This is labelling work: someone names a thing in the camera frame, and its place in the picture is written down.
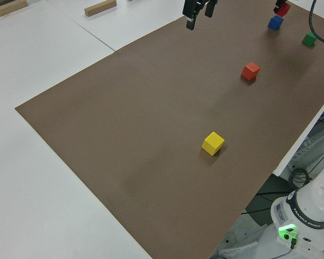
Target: green cube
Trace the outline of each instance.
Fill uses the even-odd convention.
[[[310,31],[308,34],[306,34],[306,36],[304,37],[304,39],[302,40],[302,43],[304,43],[307,46],[313,46],[315,40],[317,38],[313,35],[313,33]]]

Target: orange cube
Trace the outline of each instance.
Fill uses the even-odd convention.
[[[260,71],[260,67],[258,67],[255,63],[248,63],[244,69],[242,70],[241,75],[245,77],[247,80],[253,80]]]

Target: colored cube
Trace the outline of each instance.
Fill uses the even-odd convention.
[[[277,12],[275,12],[276,15],[283,17],[284,15],[287,14],[287,12],[289,11],[289,9],[291,8],[291,5],[287,4],[287,3],[283,3],[279,10]]]
[[[222,147],[225,140],[218,135],[216,132],[212,132],[203,142],[201,147],[210,155],[215,155],[218,150]]]
[[[304,43],[307,46],[313,46],[314,42],[317,40],[317,38],[313,35],[313,33],[310,31],[308,34],[306,34],[306,36],[304,37],[304,39],[302,40],[302,43]]]
[[[255,63],[248,63],[241,72],[241,75],[245,77],[248,81],[256,78],[257,74],[260,71],[260,67],[258,67]]]
[[[268,27],[273,30],[278,30],[281,27],[282,22],[283,18],[278,15],[275,15],[271,18]]]

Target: yellow cube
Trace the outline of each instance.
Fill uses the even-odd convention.
[[[222,147],[225,140],[218,135],[216,132],[212,132],[203,142],[201,147],[205,149],[210,155],[215,155],[218,150]]]

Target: cable connector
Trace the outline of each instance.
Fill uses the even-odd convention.
[[[291,241],[291,249],[294,249],[294,246],[296,245],[296,233],[293,233],[292,241]]]

